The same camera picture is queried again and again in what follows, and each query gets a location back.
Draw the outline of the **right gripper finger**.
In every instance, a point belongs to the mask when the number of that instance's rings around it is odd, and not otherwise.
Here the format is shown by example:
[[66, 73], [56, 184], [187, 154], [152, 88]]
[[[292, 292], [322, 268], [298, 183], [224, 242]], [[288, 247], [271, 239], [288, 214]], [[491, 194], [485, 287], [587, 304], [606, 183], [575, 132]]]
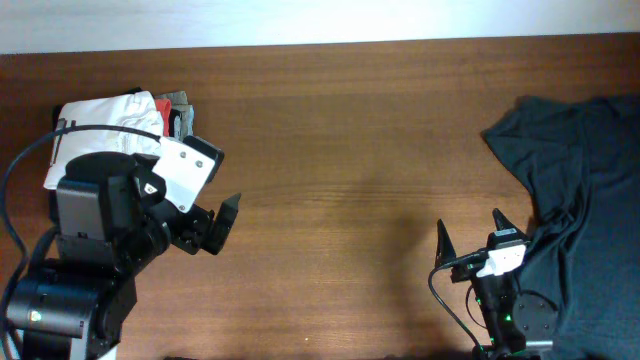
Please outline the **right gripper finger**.
[[457, 255], [446, 226], [444, 222], [439, 219], [437, 221], [437, 248], [434, 267], [440, 268], [444, 265], [450, 264], [456, 258]]
[[515, 232], [515, 226], [498, 208], [492, 210], [492, 216], [496, 227], [496, 234], [513, 234]]

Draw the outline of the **white t-shirt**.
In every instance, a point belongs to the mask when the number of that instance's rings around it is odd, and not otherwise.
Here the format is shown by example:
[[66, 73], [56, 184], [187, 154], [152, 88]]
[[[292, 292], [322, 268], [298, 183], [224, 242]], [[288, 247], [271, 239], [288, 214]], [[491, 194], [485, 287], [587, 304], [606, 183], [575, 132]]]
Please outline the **white t-shirt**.
[[[156, 136], [164, 132], [164, 120], [148, 91], [67, 103], [57, 115], [55, 128], [96, 124], [127, 127]], [[150, 138], [119, 131], [92, 130], [62, 135], [54, 140], [43, 187], [54, 190], [65, 175], [69, 161], [94, 152], [158, 155], [160, 144]]]

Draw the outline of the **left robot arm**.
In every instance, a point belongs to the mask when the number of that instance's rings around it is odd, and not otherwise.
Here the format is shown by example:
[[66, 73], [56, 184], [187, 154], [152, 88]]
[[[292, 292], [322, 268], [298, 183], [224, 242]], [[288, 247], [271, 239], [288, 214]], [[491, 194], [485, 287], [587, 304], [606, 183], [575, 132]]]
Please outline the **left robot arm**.
[[218, 254], [239, 195], [218, 211], [180, 212], [146, 155], [99, 152], [66, 166], [58, 220], [39, 240], [5, 318], [19, 359], [99, 359], [121, 341], [137, 302], [136, 276], [170, 246]]

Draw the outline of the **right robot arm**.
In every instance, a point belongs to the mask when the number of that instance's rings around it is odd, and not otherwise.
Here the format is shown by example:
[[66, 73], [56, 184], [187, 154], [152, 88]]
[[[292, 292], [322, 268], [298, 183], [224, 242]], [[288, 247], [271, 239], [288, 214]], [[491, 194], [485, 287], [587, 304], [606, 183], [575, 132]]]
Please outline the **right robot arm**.
[[[436, 301], [470, 337], [473, 359], [540, 359], [553, 347], [558, 308], [546, 297], [522, 290], [515, 272], [525, 265], [531, 241], [499, 209], [492, 211], [496, 230], [486, 246], [458, 256], [443, 221], [437, 222], [437, 248], [428, 287]], [[490, 343], [483, 345], [439, 296], [434, 275], [449, 270], [453, 283], [469, 282]]]

